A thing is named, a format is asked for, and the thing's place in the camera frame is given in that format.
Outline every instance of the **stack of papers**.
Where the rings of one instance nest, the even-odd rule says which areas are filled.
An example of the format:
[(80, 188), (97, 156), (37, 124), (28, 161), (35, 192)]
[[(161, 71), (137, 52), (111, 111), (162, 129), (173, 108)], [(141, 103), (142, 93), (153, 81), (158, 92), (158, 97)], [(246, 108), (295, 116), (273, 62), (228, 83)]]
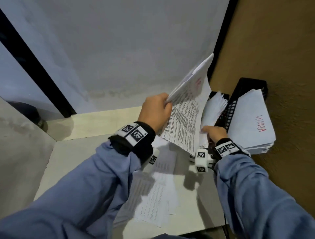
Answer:
[(160, 135), (192, 155), (199, 146), (201, 116), (211, 93), (207, 71), (212, 60), (213, 54), (191, 71), (166, 100), (173, 103), (173, 109)]
[(239, 97), (228, 135), (250, 154), (266, 153), (273, 146), (276, 135), (261, 90)]
[[(208, 100), (202, 113), (200, 130), (206, 125), (214, 126), (226, 105), (227, 100), (223, 98), (221, 92), (217, 92), (215, 96)], [(200, 132), (199, 146), (201, 148), (208, 147), (207, 133)]]
[(169, 143), (158, 136), (152, 145), (160, 151), (153, 168), (150, 172), (144, 169), (133, 173), (129, 198), (119, 210), (113, 227), (131, 219), (161, 227), (179, 206), (173, 181), (176, 152), (171, 151)]

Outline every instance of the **desk surface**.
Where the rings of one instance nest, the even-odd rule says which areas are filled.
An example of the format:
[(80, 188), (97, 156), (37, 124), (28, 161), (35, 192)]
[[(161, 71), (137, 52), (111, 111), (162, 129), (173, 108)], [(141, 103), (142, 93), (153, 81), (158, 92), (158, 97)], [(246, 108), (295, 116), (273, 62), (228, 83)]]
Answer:
[[(78, 164), (95, 153), (95, 148), (110, 135), (59, 141), (55, 144), (35, 199)], [(151, 238), (162, 233), (180, 235), (224, 225), (223, 210), (213, 181), (213, 172), (202, 178), (189, 161), (189, 154), (175, 145), (177, 151), (174, 183), (180, 206), (161, 228), (147, 222), (129, 221), (113, 230), (113, 238)]]

